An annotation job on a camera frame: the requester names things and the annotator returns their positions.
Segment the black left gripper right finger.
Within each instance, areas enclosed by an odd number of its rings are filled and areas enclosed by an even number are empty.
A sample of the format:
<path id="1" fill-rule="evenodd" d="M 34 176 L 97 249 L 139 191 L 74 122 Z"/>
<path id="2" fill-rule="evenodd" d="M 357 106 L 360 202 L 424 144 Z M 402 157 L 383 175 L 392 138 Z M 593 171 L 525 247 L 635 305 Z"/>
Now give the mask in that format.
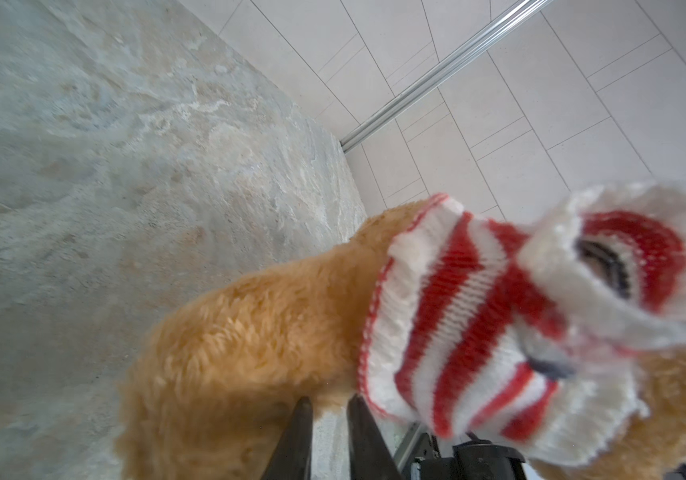
<path id="1" fill-rule="evenodd" d="M 347 404 L 348 451 L 351 480 L 402 480 L 378 425 L 360 396 Z"/>

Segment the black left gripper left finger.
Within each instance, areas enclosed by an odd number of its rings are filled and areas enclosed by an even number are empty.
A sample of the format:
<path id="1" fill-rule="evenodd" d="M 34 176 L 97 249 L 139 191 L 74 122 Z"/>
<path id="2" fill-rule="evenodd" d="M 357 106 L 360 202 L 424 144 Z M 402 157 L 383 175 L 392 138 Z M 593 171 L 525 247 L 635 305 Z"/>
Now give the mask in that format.
<path id="1" fill-rule="evenodd" d="M 310 479 L 313 424 L 312 402 L 308 397 L 302 397 L 292 411 L 261 480 Z"/>

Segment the tan plush teddy bear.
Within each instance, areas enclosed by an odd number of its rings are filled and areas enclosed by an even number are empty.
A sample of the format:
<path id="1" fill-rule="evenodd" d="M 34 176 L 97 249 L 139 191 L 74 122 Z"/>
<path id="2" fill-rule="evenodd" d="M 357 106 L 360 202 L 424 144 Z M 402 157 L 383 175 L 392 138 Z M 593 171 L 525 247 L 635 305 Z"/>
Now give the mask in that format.
<path id="1" fill-rule="evenodd" d="M 392 238 L 423 208 L 369 218 L 321 255 L 240 278 L 149 336 L 123 386 L 125 479 L 257 479 L 296 402 L 341 406 L 356 387 L 370 300 Z M 686 464 L 686 348 L 646 354 L 635 418 L 583 467 L 535 461 L 545 479 L 659 479 Z"/>

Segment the red white striped knit sweater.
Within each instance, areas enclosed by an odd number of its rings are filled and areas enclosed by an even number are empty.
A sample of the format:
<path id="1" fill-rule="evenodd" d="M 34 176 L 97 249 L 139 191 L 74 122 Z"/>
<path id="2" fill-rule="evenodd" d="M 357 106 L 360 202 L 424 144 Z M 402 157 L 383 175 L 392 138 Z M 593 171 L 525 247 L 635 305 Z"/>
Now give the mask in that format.
<path id="1" fill-rule="evenodd" d="M 583 466 L 652 414 L 640 355 L 686 346 L 686 191 L 570 194 L 531 225 L 433 196 L 392 240 L 358 389 L 380 415 Z"/>

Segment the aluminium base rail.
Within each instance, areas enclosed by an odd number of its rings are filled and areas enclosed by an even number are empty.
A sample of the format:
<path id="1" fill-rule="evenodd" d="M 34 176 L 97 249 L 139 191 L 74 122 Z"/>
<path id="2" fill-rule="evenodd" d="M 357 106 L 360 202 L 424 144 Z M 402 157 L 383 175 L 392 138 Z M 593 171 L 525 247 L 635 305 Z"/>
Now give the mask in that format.
<path id="1" fill-rule="evenodd" d="M 393 460 L 405 479 L 409 477 L 411 465 L 418 459 L 425 456 L 424 441 L 427 439 L 425 428 L 420 424 L 411 425 L 398 445 Z"/>

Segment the aluminium corner post right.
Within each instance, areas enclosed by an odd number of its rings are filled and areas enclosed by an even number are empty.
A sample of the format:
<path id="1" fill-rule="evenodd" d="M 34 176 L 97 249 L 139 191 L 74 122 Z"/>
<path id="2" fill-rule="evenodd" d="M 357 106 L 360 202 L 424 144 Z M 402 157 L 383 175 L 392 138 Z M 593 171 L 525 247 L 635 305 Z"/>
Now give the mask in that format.
<path id="1" fill-rule="evenodd" d="M 495 17 L 473 37 L 462 43 L 345 136 L 340 141 L 343 152 L 348 153 L 359 146 L 550 3 L 551 0 L 520 1 Z"/>

